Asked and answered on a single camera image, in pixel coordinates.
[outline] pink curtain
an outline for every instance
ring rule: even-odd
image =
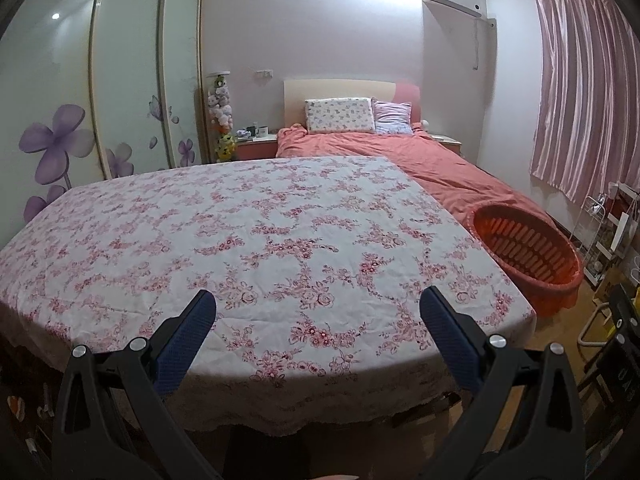
[[[531,174],[581,204],[640,187],[640,43],[614,0],[537,0],[543,40]]]

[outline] flower painting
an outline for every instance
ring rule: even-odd
[[[49,187],[46,199],[31,196],[22,214],[25,222],[33,220],[47,205],[71,189],[71,180],[68,175],[69,155],[85,158],[94,149],[94,133],[91,130],[78,128],[85,114],[81,106],[62,105],[53,114],[50,128],[42,123],[33,123],[20,136],[18,148],[22,152],[43,152],[36,168],[35,181],[48,186],[63,178],[66,184],[66,187],[59,184]]]
[[[171,107],[169,106],[169,118],[173,124],[178,124],[180,122],[180,117],[174,116],[171,117]],[[162,107],[160,105],[159,99],[155,96],[151,96],[151,101],[149,101],[149,113],[146,115],[147,117],[151,116],[158,121],[162,122]]]
[[[182,155],[180,158],[181,168],[190,166],[196,160],[196,153],[193,151],[193,141],[191,139],[187,139],[186,142],[181,140],[178,143],[178,153]]]
[[[118,144],[115,153],[107,150],[107,161],[113,178],[133,175],[133,164],[129,162],[133,150],[126,142]]]
[[[39,196],[31,196],[27,200],[27,205],[24,207],[24,213],[22,214],[24,221],[27,222],[27,224],[31,222],[40,211],[54,200],[59,199],[64,193],[66,193],[66,189],[56,184],[49,188],[46,200]]]

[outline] white rack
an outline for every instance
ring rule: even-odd
[[[626,213],[618,219],[610,211],[606,211],[606,196],[601,195],[597,199],[588,196],[582,203],[582,210],[571,237],[584,260],[584,277],[594,287],[598,286],[607,270],[624,259],[638,225],[638,193],[622,183],[610,188],[615,192],[614,201],[620,194],[631,199]]]

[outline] table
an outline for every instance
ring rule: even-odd
[[[275,158],[278,151],[278,136],[269,134],[266,137],[254,137],[236,146],[237,160],[261,160]]]
[[[462,142],[456,139],[452,139],[451,137],[447,137],[444,135],[436,135],[430,134],[435,140],[437,140],[441,145],[447,148],[450,152],[455,153],[456,155],[461,155],[462,151]]]

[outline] wardrobe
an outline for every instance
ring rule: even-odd
[[[24,1],[0,39],[0,248],[75,186],[208,162],[200,1]]]

